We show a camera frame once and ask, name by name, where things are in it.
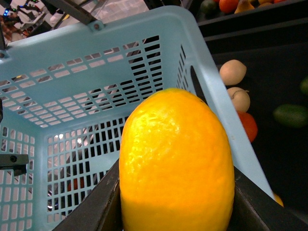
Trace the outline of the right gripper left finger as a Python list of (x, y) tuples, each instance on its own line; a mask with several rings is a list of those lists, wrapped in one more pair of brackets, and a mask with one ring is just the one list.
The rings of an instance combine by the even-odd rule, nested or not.
[(55, 231), (121, 231), (119, 161)]

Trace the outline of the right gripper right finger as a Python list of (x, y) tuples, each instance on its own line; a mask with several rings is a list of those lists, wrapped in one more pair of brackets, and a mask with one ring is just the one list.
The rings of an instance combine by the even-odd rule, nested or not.
[(237, 168), (229, 231), (306, 231), (308, 225), (275, 202)]

